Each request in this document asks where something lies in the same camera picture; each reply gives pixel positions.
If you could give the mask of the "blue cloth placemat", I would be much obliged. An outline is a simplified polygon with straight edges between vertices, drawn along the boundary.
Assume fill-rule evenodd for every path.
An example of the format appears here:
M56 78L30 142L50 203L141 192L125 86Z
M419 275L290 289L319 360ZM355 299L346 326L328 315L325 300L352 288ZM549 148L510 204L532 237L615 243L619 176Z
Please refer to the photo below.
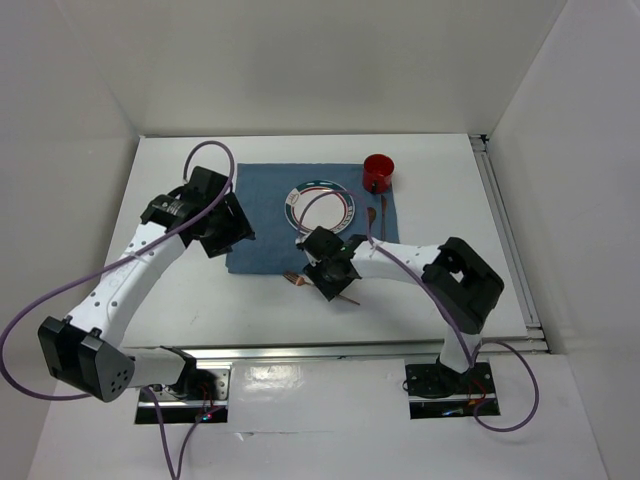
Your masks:
M280 275L286 271L302 271L308 259L295 247L297 230L285 219L284 203L287 194L306 181L333 181L358 195L354 200L355 217L338 233L341 239L366 231L366 207L376 209L374 237L379 235L381 197L364 190L363 168L359 164L240 163L236 173L234 193L255 232L255 239L239 242L226 256L226 267L231 274ZM393 191L388 190L384 195L388 200L386 240L397 243L399 232Z

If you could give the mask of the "copper fork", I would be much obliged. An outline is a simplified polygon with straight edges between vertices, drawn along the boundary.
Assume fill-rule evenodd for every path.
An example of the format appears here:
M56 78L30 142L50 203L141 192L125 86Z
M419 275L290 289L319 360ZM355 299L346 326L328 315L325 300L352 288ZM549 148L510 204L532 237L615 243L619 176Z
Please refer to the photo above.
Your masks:
M304 276L299 275L299 274L294 273L294 272L287 271L287 272L285 272L283 274L283 277L287 281L289 281L290 283L292 283L293 285L295 285L297 287L300 287L300 286L311 286L311 287L314 287L315 286L315 284L312 283L310 280L307 280ZM345 297L344 295L339 294L339 295L336 296L336 298L340 299L342 301L346 301L346 302L349 302L351 304L360 306L359 302L357 302L356 300L350 299L348 297Z

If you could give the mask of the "white plate green red rim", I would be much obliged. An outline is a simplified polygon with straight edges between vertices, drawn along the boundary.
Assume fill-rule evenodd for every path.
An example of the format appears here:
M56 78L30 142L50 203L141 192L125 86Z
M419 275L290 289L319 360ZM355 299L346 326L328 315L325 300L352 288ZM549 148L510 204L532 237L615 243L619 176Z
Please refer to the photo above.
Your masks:
M355 201L346 189L333 181L311 180L294 187L286 196L287 222L303 234L320 226L337 234L355 217Z

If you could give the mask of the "copper spoon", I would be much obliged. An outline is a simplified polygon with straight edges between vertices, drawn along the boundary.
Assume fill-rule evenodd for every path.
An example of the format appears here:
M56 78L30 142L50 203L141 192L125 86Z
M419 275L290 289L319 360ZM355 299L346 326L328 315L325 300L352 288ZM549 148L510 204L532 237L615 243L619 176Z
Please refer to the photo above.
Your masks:
M369 237L371 239L374 238L374 222L376 220L377 217L377 212L376 209L374 207L368 207L367 208L367 228L368 228L368 233L369 233Z

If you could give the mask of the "red enamel mug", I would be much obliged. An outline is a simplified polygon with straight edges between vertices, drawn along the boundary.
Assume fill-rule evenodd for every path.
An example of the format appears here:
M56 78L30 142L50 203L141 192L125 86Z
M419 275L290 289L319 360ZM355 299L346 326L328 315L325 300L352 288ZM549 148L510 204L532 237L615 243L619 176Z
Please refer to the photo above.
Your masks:
M384 154L369 155L363 162L363 188L371 194L383 194L391 188L395 170L393 160Z

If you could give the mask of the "copper knife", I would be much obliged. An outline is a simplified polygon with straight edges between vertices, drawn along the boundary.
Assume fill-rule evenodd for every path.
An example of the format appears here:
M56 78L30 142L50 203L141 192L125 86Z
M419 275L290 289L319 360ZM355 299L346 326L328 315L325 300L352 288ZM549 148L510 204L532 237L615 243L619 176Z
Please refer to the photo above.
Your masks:
M388 200L385 195L381 195L381 225L380 225L380 239L386 240L386 214L387 214Z

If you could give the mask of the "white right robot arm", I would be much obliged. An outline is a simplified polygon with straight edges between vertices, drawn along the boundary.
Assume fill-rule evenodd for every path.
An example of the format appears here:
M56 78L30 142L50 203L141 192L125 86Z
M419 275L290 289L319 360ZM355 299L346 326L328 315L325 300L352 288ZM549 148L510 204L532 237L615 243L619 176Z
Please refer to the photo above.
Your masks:
M448 326L436 379L448 392L471 379L489 314L504 291L502 278L464 240L412 246L356 234L348 240L318 227L296 240L308 264L304 274L328 301L355 280L414 284L432 300Z

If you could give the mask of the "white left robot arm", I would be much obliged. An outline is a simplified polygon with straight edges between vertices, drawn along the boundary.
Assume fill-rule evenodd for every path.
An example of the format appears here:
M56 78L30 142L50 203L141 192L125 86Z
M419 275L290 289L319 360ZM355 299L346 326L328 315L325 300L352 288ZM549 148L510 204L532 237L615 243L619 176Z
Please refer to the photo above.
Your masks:
M164 271L193 242L214 258L255 234L228 177L195 168L187 183L159 195L141 216L121 265L106 273L63 319L38 329L50 374L103 402L128 388L159 384L184 399L209 379L196 359L174 347L124 349L125 332Z

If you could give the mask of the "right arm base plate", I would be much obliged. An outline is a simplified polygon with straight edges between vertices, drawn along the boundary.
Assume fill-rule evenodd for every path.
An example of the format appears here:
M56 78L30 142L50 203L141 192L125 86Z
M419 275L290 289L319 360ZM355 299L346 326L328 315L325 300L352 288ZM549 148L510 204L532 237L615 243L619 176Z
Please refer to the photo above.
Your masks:
M412 420L472 417L475 409L479 416L500 415L488 362L478 362L462 375L438 363L408 364L402 389Z

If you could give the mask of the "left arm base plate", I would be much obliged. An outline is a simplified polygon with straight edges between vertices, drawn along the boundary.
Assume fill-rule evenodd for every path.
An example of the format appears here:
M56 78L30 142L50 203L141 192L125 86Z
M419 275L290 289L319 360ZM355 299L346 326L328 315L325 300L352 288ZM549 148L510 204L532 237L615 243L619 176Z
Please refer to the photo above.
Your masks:
M150 387L168 425L223 424L228 421L228 397L231 380L229 363L207 363L198 367L199 377L185 393L169 386Z

